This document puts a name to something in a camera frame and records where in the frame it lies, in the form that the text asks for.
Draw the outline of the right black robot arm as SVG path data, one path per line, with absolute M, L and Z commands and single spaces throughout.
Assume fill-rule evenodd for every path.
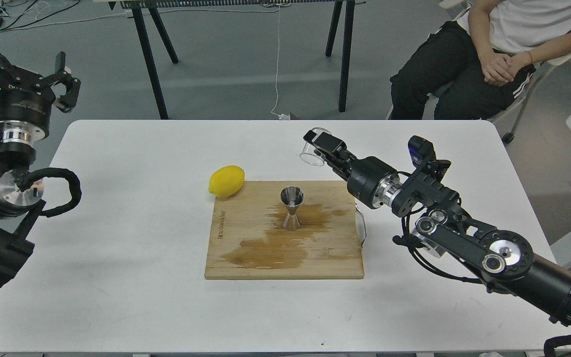
M 483 284 L 487 292 L 518 296 L 571 327 L 571 271 L 533 253 L 521 235 L 473 219 L 455 190 L 441 181 L 451 163 L 438 160 L 421 136 L 408 141 L 415 171 L 400 173 L 376 157 L 359 160 L 339 138 L 310 130 L 304 141 L 343 180 L 347 191 L 371 209 L 389 206 L 402 220 L 394 243 L 406 246 L 424 269 L 452 280 Z M 571 335 L 550 338 L 544 354 L 571 345 Z

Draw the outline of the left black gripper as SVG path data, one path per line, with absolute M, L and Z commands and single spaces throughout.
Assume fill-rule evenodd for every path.
M 61 51 L 55 58 L 55 73 L 43 77 L 43 90 L 39 90 L 38 74 L 12 65 L 0 53 L 0 136 L 14 124 L 22 124 L 32 127 L 32 140 L 43 140 L 50 134 L 52 104 L 62 113 L 75 108 L 81 81 L 66 70 L 65 62 L 66 53 Z M 65 86 L 65 94 L 58 97 L 52 90 L 57 84 Z

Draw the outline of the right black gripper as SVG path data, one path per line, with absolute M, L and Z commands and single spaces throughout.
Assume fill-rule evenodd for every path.
M 342 140 L 328 133 L 320 133 L 315 138 L 315 133 L 309 130 L 303 140 L 310 142 L 320 151 L 325 165 L 337 172 L 343 172 L 342 178 L 346 180 L 347 191 L 352 196 L 371 209 L 383 205 L 378 203 L 376 190 L 381 181 L 398 177 L 397 170 L 373 156 L 359 160 L 347 152 L 346 144 Z

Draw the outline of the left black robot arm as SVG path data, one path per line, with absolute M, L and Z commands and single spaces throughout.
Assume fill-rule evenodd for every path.
M 34 244 L 27 237 L 38 218 L 69 212 L 81 201 L 74 172 L 30 169 L 34 145 L 49 135 L 52 108 L 72 111 L 80 86 L 64 52 L 57 54 L 50 75 L 17 67 L 0 53 L 0 288 L 32 255 Z

